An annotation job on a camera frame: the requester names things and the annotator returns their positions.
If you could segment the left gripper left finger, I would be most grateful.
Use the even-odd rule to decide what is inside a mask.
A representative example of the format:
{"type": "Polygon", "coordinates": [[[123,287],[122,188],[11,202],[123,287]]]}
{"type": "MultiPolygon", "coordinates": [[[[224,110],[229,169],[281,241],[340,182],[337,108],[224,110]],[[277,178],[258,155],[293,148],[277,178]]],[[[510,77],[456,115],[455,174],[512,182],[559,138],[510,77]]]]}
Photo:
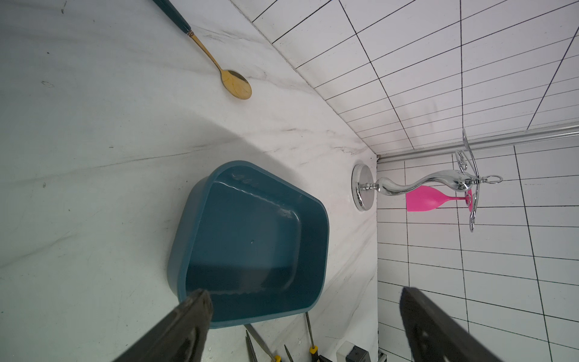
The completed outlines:
{"type": "Polygon", "coordinates": [[[197,289],[117,361],[200,361],[214,307],[210,294],[197,289]]]}

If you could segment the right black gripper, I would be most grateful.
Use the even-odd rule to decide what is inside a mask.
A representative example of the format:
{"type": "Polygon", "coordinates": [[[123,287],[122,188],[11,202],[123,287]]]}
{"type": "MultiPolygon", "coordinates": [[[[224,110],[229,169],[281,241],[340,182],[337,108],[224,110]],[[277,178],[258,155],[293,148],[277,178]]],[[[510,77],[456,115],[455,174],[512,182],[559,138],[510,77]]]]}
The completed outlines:
{"type": "Polygon", "coordinates": [[[337,362],[371,362],[371,357],[366,349],[352,342],[345,341],[336,352],[337,362]]]}

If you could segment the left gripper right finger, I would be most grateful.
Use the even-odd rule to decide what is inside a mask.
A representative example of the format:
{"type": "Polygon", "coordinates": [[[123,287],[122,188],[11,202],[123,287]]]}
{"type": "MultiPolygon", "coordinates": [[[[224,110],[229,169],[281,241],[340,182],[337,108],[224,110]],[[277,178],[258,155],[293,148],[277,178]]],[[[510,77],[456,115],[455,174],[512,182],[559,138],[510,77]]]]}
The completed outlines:
{"type": "Polygon", "coordinates": [[[415,361],[501,360],[418,288],[402,289],[400,314],[415,361]]]}

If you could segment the crossing yellow file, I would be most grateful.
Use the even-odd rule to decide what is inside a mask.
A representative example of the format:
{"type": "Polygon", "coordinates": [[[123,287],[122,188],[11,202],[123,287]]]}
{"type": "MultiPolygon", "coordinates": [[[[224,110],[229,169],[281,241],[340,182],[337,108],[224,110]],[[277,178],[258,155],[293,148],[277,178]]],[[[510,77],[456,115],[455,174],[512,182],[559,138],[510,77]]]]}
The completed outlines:
{"type": "Polygon", "coordinates": [[[272,361],[275,362],[282,362],[282,358],[281,356],[275,354],[267,345],[267,343],[265,342],[265,340],[259,335],[259,333],[256,331],[256,329],[253,327],[252,324],[245,324],[244,327],[246,328],[247,332],[250,334],[250,336],[253,337],[253,339],[255,339],[255,341],[258,343],[258,345],[260,346],[260,348],[265,352],[265,354],[268,355],[268,357],[270,357],[270,359],[272,361]]]}

